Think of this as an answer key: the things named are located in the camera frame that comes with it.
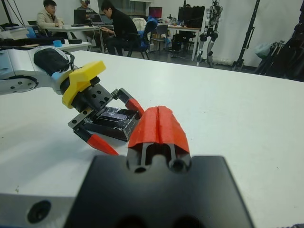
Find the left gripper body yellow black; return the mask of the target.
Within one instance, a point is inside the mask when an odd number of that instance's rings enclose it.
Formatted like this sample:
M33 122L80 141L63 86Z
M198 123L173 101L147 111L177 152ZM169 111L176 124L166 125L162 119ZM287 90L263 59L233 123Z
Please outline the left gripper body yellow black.
M76 130L83 121L95 118L102 109L113 100L113 95L101 84L98 75L106 70L103 61L93 61L69 74L69 85L64 87L62 103L69 109L76 109L79 114L68 126Z

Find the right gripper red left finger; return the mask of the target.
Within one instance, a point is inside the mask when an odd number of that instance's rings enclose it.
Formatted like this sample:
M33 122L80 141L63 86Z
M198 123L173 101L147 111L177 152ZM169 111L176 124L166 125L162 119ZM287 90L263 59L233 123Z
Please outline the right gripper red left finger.
M158 107L148 108L135 127L128 144L127 164L133 172L146 171L156 152Z

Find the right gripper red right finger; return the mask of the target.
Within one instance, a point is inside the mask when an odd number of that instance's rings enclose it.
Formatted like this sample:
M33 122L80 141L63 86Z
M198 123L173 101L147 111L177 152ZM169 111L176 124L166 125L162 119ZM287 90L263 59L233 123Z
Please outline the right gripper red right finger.
M190 168L190 149L187 136L173 111L165 106L158 107L159 143L161 155L169 169L175 173L185 173Z

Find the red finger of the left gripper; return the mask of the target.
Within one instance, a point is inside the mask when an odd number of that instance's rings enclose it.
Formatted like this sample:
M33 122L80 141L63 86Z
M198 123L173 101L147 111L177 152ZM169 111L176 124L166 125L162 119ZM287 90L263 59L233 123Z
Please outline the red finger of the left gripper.
M117 151L104 139L97 134L91 134L89 131L79 127L73 130L74 133L85 141L92 148L106 153L108 155L118 155Z
M144 109L141 107L138 101L133 98L125 89L119 89L117 95L118 98L125 104L125 107L128 110L137 111L139 117L142 117L144 114Z

